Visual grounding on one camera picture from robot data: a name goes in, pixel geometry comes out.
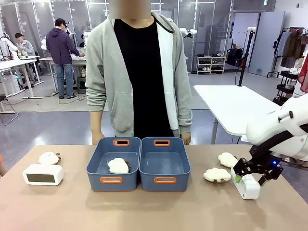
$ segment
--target orange handle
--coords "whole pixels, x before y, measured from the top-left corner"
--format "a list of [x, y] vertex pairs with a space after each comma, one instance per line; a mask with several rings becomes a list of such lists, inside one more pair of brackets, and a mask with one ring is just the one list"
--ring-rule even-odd
[[103, 184], [121, 184], [122, 182], [122, 177], [101, 177], [101, 183]]
[[170, 146], [170, 140], [154, 140], [154, 146], [168, 147]]
[[114, 140], [114, 146], [129, 146], [129, 140]]
[[156, 184], [175, 184], [177, 179], [175, 177], [155, 177], [154, 182]]

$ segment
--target digital clock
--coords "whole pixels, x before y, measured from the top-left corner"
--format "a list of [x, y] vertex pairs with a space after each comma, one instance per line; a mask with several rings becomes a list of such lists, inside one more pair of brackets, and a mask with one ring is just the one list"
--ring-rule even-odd
[[24, 170], [23, 176], [30, 185], [58, 185], [63, 179], [64, 171], [60, 165], [33, 164]]

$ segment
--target white plush toy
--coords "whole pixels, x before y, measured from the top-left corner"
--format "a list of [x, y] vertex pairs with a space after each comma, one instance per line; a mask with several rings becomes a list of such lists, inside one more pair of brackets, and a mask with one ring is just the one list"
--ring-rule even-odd
[[221, 180], [228, 181], [231, 179], [231, 174], [222, 168], [212, 168], [207, 170], [203, 174], [204, 179], [213, 182], [216, 180], [218, 183], [221, 183]]
[[56, 163], [59, 162], [59, 154], [55, 154], [54, 152], [46, 152], [43, 153], [40, 157], [39, 157], [39, 163], [42, 165], [55, 165]]
[[122, 158], [115, 158], [108, 162], [109, 172], [114, 174], [127, 174], [129, 168]]
[[223, 166], [234, 167], [237, 159], [231, 153], [222, 153], [218, 156], [218, 160]]

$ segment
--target door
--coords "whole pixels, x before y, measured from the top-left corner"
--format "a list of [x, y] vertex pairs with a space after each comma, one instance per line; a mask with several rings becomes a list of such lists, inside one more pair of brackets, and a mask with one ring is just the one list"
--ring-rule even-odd
[[285, 12], [261, 13], [249, 73], [266, 76], [274, 68], [274, 41], [282, 31]]

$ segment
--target hand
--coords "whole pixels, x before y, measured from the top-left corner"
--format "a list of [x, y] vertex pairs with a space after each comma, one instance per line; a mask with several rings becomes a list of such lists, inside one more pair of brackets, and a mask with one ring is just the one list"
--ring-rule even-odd
[[0, 163], [0, 176], [4, 176], [7, 172], [6, 168], [3, 166], [3, 163]]
[[105, 138], [105, 136], [102, 132], [92, 133], [92, 144], [97, 145], [103, 138]]
[[184, 144], [188, 145], [191, 142], [192, 134], [189, 133], [181, 133], [181, 138], [184, 140]]

